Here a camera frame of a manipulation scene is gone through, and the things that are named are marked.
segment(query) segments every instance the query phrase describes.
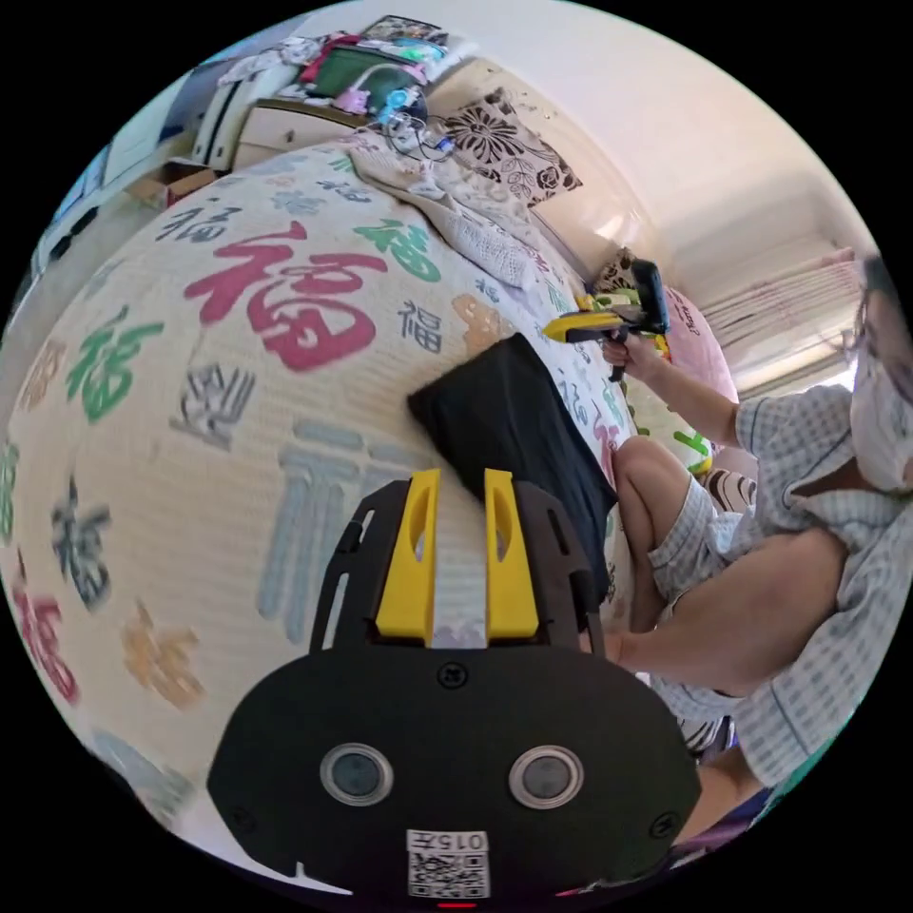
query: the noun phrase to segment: qr code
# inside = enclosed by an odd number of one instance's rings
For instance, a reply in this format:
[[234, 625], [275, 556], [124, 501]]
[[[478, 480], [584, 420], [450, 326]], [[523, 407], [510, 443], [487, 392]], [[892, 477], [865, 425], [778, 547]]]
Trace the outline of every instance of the qr code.
[[411, 897], [489, 897], [487, 853], [409, 853]]

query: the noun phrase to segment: floral pillow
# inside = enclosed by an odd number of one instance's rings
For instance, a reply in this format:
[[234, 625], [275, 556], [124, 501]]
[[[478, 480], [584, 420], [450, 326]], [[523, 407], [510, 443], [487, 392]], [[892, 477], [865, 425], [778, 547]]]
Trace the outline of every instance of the floral pillow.
[[527, 206], [583, 186], [568, 163], [522, 124], [503, 88], [455, 111], [444, 124], [461, 162]]

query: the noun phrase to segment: checkered pajamas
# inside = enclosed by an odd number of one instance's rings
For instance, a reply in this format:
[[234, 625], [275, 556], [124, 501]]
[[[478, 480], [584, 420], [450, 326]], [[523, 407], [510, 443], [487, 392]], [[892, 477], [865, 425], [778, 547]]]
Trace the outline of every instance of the checkered pajamas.
[[743, 403], [736, 435], [758, 457], [756, 505], [737, 520], [736, 515], [711, 516], [709, 495], [704, 492], [705, 504], [692, 486], [670, 538], [651, 556], [657, 587], [673, 600], [770, 535], [820, 526], [846, 544], [837, 611], [789, 669], [730, 703], [712, 691], [682, 690], [661, 680], [654, 685], [679, 716], [700, 715], [702, 708], [700, 718], [730, 713], [749, 766], [770, 787], [833, 738], [859, 705], [884, 659], [913, 580], [909, 500], [859, 491], [792, 493], [853, 457], [850, 398], [842, 387], [814, 387]]

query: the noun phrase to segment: leg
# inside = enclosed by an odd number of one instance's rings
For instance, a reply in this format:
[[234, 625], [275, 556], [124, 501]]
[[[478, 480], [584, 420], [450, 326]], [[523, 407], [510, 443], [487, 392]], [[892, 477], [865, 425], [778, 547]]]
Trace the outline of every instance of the leg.
[[691, 476], [662, 444], [648, 437], [626, 440], [612, 467], [634, 566], [631, 630], [650, 631], [666, 599], [656, 589], [649, 553], [663, 542], [681, 513]]

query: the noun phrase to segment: knee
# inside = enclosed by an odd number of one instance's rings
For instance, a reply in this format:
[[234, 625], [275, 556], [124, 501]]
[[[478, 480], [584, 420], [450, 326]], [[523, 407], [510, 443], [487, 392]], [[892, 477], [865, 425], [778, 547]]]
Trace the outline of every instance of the knee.
[[629, 437], [615, 451], [612, 457], [612, 467], [617, 475], [630, 476], [644, 467], [653, 467], [665, 464], [665, 457], [669, 454], [666, 448], [651, 440], [649, 437], [635, 435]]

